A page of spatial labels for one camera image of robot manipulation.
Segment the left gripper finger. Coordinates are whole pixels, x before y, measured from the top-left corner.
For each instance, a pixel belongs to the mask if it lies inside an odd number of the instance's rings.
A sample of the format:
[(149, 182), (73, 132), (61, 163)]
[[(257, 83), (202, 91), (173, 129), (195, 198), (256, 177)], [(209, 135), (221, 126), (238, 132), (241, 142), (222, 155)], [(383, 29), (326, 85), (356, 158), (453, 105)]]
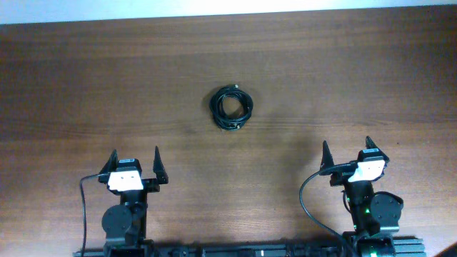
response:
[(161, 160), (158, 146), (155, 146), (155, 150), (154, 150), (153, 172), (156, 174), (156, 179), (159, 184), (168, 184), (169, 183), (169, 176), (168, 176), (168, 174), (164, 168), (163, 162)]
[(117, 162), (118, 162), (118, 154), (117, 154), (117, 150), (114, 149), (112, 152), (111, 152), (111, 155), (108, 159), (108, 161), (106, 162), (106, 164), (103, 166), (103, 168), (100, 170), (100, 174), (106, 174), (106, 173), (111, 173), (113, 171), (116, 170), (116, 167), (117, 167)]

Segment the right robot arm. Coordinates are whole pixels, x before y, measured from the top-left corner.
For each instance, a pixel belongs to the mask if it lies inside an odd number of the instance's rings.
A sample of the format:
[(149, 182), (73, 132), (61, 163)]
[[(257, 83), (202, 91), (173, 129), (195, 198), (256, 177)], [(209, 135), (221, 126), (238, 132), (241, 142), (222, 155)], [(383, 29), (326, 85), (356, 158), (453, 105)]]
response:
[(345, 204), (351, 214), (353, 232), (343, 239), (357, 256), (395, 256), (393, 234), (399, 231), (403, 199), (385, 191), (375, 192), (373, 183), (384, 175), (390, 158), (370, 137), (357, 159), (335, 164), (328, 144), (323, 142), (320, 172), (331, 186), (343, 186)]

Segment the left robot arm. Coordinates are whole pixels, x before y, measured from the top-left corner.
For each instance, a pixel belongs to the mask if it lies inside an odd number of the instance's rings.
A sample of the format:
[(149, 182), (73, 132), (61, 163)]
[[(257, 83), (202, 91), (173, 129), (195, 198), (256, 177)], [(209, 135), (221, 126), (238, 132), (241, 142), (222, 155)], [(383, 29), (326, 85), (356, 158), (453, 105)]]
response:
[(146, 238), (147, 196), (158, 193), (169, 182), (158, 148), (154, 149), (153, 178), (142, 178), (138, 159), (119, 159), (112, 151), (99, 172), (98, 181), (120, 198), (104, 213), (101, 225), (106, 233), (105, 256), (153, 256), (154, 242)]

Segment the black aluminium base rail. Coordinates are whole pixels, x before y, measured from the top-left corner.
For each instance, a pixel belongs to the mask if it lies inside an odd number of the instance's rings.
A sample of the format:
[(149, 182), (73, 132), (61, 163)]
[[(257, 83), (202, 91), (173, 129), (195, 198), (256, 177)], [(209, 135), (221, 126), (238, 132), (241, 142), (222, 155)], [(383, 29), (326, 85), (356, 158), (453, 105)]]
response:
[[(150, 256), (150, 257), (306, 257), (306, 256), (350, 256), (338, 241), (309, 241), (266, 244), (210, 245), (149, 245), (142, 248), (87, 249), (85, 256)], [(426, 257), (421, 239), (394, 238), (376, 243), (361, 241), (359, 256), (413, 256)]]

